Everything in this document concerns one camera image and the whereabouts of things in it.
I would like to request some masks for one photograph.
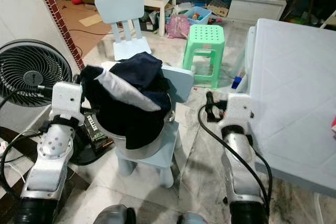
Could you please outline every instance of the cabinet drawer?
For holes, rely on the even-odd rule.
[[[257,21],[259,18],[278,19],[280,5],[232,0],[228,18]]]

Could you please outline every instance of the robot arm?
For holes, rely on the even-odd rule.
[[[53,223],[74,151],[75,130],[84,122],[80,85],[59,82],[52,92],[51,125],[37,145],[37,161],[22,190],[16,224]]]
[[[212,94],[207,93],[207,103],[213,104]],[[252,101],[245,94],[229,94],[228,100],[222,103],[220,109],[225,111],[224,116],[218,122],[218,129],[222,134],[222,140],[235,151],[247,165],[256,172],[256,153],[251,147],[246,134],[249,132],[248,122],[254,117],[252,113]],[[206,112],[212,122],[215,122],[212,113],[207,106]],[[265,194],[261,193],[260,185],[252,173],[240,160],[227,148],[222,157],[225,167],[225,185],[227,201],[230,206],[232,224],[267,224],[268,202],[265,202]]]

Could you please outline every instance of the black fan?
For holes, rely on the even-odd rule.
[[[51,45],[39,40],[13,40],[0,48],[0,96],[11,96],[11,103],[37,107],[51,103],[51,98],[41,97],[37,86],[52,88],[56,82],[72,81],[68,62]]]

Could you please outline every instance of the pink bag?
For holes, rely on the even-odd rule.
[[[169,38],[188,37],[190,23],[185,15],[172,15],[169,24],[166,26],[167,36]]]

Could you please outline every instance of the blue basket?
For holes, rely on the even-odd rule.
[[[201,20],[193,20],[191,17],[198,13],[200,16],[202,16],[203,18]],[[189,23],[191,25],[207,25],[210,15],[211,15],[211,11],[208,9],[204,9],[201,8],[199,6],[194,6],[193,8],[191,8],[188,12],[185,13],[185,15],[188,17]]]

